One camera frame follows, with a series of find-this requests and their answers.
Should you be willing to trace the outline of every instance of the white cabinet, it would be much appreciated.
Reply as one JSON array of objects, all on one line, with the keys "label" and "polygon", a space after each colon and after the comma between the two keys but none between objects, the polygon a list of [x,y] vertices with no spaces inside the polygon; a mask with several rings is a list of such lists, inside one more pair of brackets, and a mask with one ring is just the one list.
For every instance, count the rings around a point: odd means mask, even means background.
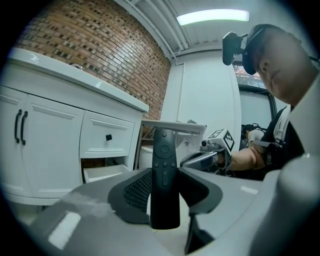
[{"label": "white cabinet", "polygon": [[60,198],[82,184],[84,110],[6,87],[1,87],[0,109],[0,166],[7,193]]},{"label": "white cabinet", "polygon": [[32,197],[21,156],[20,127],[27,94],[1,86],[0,91],[0,168],[4,191]]},{"label": "white cabinet", "polygon": [[28,95],[22,160],[33,196],[60,198],[82,184],[79,137],[84,110]]},{"label": "white cabinet", "polygon": [[135,124],[85,111],[80,138],[80,158],[128,156]]},{"label": "white cabinet", "polygon": [[77,68],[12,49],[0,78],[4,196],[21,204],[51,205],[83,183],[81,158],[121,157],[117,160],[131,171],[148,109]]}]

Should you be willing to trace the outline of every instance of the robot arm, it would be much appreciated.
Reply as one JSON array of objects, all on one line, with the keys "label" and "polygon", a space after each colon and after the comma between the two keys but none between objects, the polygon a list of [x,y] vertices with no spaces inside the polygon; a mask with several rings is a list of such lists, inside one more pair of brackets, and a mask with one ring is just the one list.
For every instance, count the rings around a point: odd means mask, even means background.
[{"label": "robot arm", "polygon": [[[182,159],[180,167],[193,168],[200,171],[213,168],[213,172],[224,171],[222,175],[225,175],[231,163],[231,151],[234,144],[235,141],[226,128],[216,130],[201,142],[199,151]],[[219,153],[224,154],[224,165],[218,164]]]}]

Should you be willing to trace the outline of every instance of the ceiling light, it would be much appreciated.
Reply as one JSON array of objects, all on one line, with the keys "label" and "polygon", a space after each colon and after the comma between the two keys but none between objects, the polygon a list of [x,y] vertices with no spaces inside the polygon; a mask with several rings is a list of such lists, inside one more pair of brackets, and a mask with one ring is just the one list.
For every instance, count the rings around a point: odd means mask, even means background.
[{"label": "ceiling light", "polygon": [[212,9],[212,10],[201,10],[176,17],[180,26],[203,21],[211,20],[235,20],[248,22],[250,14],[246,10],[235,10],[235,9]]}]

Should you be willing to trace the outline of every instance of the brick wall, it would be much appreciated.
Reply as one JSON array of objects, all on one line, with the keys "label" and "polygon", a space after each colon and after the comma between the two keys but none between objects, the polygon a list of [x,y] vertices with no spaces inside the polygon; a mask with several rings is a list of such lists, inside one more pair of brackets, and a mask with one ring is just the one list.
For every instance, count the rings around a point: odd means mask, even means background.
[{"label": "brick wall", "polygon": [[59,0],[35,17],[16,47],[80,64],[161,116],[171,63],[148,31],[112,0]]}]

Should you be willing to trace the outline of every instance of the ceiling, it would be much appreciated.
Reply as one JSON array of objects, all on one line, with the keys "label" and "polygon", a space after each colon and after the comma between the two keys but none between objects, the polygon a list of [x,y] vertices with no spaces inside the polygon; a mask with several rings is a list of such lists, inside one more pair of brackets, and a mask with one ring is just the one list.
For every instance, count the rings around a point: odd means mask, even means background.
[{"label": "ceiling", "polygon": [[[248,33],[257,24],[268,23],[293,33],[314,53],[298,22],[270,0],[115,0],[151,33],[165,55],[174,60],[193,52],[222,49],[230,31]],[[176,17],[208,9],[239,9],[250,13],[250,21],[209,20],[180,26]]]}]

